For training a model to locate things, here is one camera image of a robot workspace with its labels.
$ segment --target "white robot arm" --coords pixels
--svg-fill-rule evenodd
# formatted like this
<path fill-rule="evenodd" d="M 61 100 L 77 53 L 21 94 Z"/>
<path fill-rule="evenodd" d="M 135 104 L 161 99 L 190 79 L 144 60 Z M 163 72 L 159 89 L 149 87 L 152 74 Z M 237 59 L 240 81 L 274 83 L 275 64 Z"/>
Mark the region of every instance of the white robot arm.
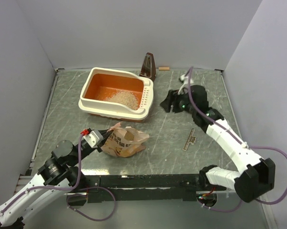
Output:
<path fill-rule="evenodd" d="M 193 85 L 193 81 L 185 75 L 179 80 L 183 83 L 182 87 L 179 90 L 170 90 L 160 106 L 166 112 L 190 113 L 194 123 L 222 147 L 237 167 L 237 171 L 222 169 L 216 165 L 204 167 L 200 170 L 200 185 L 205 188 L 220 185 L 233 189 L 244 202 L 250 202 L 272 190 L 275 180 L 274 162 L 270 158 L 263 159 L 237 136 L 224 117 L 209 106 L 203 86 Z M 190 84 L 191 91 L 188 91 L 188 83 L 185 81 Z M 196 107 L 190 102 L 188 93 Z"/>
<path fill-rule="evenodd" d="M 24 223 L 60 196 L 73 190 L 78 177 L 75 165 L 105 143 L 112 133 L 107 130 L 85 130 L 79 145 L 61 141 L 53 150 L 52 157 L 39 169 L 31 181 L 6 203 L 0 205 L 0 228 L 23 228 Z"/>

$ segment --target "plastic bin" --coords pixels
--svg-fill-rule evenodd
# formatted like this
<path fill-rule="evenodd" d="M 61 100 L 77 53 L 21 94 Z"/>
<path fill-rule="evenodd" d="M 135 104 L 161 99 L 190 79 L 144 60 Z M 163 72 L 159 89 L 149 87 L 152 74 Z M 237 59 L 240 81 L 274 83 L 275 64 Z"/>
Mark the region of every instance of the plastic bin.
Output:
<path fill-rule="evenodd" d="M 132 92 L 139 108 L 105 101 L 120 91 Z M 93 68 L 82 88 L 79 107 L 84 112 L 130 121 L 145 119 L 153 102 L 153 82 L 130 72 Z"/>

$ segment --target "white wall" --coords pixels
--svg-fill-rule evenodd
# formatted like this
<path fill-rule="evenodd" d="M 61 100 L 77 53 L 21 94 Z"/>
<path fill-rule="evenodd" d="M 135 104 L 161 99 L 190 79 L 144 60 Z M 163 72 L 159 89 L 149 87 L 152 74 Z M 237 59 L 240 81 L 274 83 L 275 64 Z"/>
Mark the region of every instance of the white wall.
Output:
<path fill-rule="evenodd" d="M 241 133 L 251 145 L 287 152 L 287 0 L 263 0 L 224 71 Z M 276 163 L 277 199 L 287 186 L 287 162 L 268 151 Z M 287 229 L 287 198 L 273 206 L 279 228 Z"/>
<path fill-rule="evenodd" d="M 17 0 L 55 68 L 225 69 L 261 0 Z"/>
<path fill-rule="evenodd" d="M 0 0 L 0 204 L 28 168 L 54 69 L 15 0 Z"/>

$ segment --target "gray marbled surface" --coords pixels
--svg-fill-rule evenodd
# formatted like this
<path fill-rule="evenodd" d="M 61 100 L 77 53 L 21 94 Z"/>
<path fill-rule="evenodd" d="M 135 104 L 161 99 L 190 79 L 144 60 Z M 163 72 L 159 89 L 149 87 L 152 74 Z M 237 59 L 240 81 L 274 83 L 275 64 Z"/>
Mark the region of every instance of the gray marbled surface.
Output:
<path fill-rule="evenodd" d="M 154 82 L 154 102 L 148 117 L 142 123 L 124 123 L 150 135 L 145 142 L 147 148 L 129 158 L 112 157 L 95 151 L 82 161 L 85 175 L 198 173 L 203 167 L 212 164 L 236 169 L 221 147 L 194 124 L 190 114 L 166 113 L 159 106 L 169 89 L 178 89 L 181 86 L 178 77 L 185 72 L 186 70 L 158 71 Z M 68 139 L 77 144 L 83 129 L 106 129 L 117 123 L 117 120 L 93 116 L 79 109 L 80 92 L 88 74 L 89 71 L 58 72 L 58 81 L 38 146 L 33 173 L 50 157 L 59 141 Z M 220 72 L 196 70 L 193 71 L 192 77 L 196 84 L 206 88 L 210 106 L 218 109 L 237 133 Z M 195 128 L 196 143 L 183 151 L 192 128 Z"/>

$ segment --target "brown paper bag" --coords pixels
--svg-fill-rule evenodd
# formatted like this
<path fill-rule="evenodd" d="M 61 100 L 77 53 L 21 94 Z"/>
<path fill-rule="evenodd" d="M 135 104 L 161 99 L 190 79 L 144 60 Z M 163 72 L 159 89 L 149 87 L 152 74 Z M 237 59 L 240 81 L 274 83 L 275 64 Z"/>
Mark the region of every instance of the brown paper bag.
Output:
<path fill-rule="evenodd" d="M 101 147 L 102 151 L 118 157 L 129 157 L 144 150 L 142 145 L 149 135 L 132 127 L 117 127 Z"/>

